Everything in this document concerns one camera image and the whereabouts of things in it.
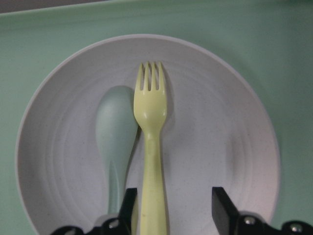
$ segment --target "plastic fork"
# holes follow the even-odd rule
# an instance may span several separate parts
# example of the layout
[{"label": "plastic fork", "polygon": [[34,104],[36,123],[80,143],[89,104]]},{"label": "plastic fork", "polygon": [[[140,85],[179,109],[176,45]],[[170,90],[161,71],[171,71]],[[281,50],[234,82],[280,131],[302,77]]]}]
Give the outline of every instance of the plastic fork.
[{"label": "plastic fork", "polygon": [[145,158],[141,198],[140,235],[166,235],[166,209],[160,155],[160,132],[167,115],[162,64],[140,64],[134,92],[134,116],[144,134]]}]

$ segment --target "fork handle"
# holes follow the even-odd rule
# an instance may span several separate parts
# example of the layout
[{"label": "fork handle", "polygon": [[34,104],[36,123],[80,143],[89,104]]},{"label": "fork handle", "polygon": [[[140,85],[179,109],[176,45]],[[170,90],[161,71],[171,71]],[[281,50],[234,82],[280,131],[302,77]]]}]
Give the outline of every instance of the fork handle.
[{"label": "fork handle", "polygon": [[145,135],[140,235],[167,235],[159,135]]}]

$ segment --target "white plate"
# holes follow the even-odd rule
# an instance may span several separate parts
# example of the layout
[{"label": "white plate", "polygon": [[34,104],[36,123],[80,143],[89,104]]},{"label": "white plate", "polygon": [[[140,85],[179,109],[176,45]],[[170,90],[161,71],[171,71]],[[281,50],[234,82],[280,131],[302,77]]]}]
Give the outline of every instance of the white plate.
[{"label": "white plate", "polygon": [[[31,99],[17,142],[21,199],[39,234],[63,225],[87,232],[107,210],[108,191],[95,140],[104,93],[134,87],[139,63],[166,70],[168,119],[162,151],[171,235],[217,234],[211,187],[222,186],[239,210],[270,220],[280,162],[269,117],[227,63],[189,42],[127,35],[93,44],[61,63]],[[127,187],[141,192],[143,139]]]}]

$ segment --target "green surface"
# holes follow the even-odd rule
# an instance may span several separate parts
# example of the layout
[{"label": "green surface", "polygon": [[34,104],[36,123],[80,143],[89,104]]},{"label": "green surface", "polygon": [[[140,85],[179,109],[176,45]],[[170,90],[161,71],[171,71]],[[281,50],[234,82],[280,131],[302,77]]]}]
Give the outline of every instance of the green surface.
[{"label": "green surface", "polygon": [[153,33],[198,44],[233,66],[264,103],[282,184],[272,225],[313,224],[313,1],[107,1],[0,14],[0,234],[34,232],[16,187],[23,112],[59,63],[94,42]]}]

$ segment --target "plastic spoon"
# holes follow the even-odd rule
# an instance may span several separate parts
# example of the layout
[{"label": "plastic spoon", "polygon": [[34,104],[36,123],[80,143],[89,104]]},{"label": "plastic spoon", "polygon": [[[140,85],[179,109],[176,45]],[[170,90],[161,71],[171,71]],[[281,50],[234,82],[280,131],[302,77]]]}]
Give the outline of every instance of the plastic spoon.
[{"label": "plastic spoon", "polygon": [[133,101],[132,89],[116,86],[106,92],[97,110],[96,141],[109,186],[108,213],[117,213],[124,197],[126,171],[138,130]]}]

